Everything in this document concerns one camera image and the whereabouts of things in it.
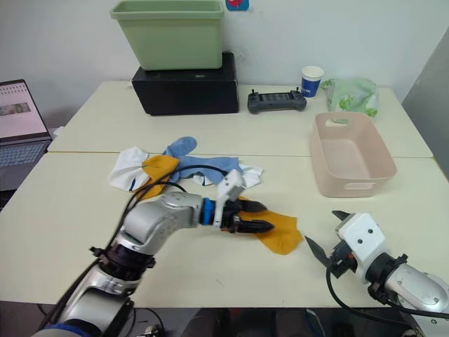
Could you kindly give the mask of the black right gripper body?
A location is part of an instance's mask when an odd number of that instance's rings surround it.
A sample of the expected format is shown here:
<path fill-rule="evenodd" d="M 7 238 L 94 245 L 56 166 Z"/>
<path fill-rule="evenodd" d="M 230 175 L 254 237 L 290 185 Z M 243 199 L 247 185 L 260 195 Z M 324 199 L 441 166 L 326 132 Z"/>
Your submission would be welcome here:
<path fill-rule="evenodd" d="M 340 278 L 348 271 L 355 272 L 358 263 L 353 255 L 349 245 L 341 241 L 332 250 L 326 259 L 326 267 L 330 269 L 330 273 L 336 278 Z"/>

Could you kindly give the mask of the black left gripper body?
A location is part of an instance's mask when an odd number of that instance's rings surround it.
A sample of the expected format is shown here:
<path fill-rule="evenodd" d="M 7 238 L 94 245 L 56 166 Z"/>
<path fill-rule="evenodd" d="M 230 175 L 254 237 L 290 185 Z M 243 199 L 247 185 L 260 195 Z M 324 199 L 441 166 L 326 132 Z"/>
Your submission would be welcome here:
<path fill-rule="evenodd" d="M 230 233 L 245 233 L 239 213 L 244 209 L 245 200 L 226 201 L 223 207 L 220 230 Z"/>

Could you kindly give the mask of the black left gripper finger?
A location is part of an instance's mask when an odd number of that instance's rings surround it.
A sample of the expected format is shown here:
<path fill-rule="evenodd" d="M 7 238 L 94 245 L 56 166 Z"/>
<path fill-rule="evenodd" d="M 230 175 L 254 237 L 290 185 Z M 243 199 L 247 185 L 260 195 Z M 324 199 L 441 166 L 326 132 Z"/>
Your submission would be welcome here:
<path fill-rule="evenodd" d="M 236 225 L 237 232 L 249 234 L 262 234 L 273 229 L 274 225 L 265 220 L 240 220 Z"/>
<path fill-rule="evenodd" d="M 243 197 L 239 197 L 239 204 L 241 211 L 246 213 L 260 213 L 267 210 L 267 207 L 264 204 Z"/>

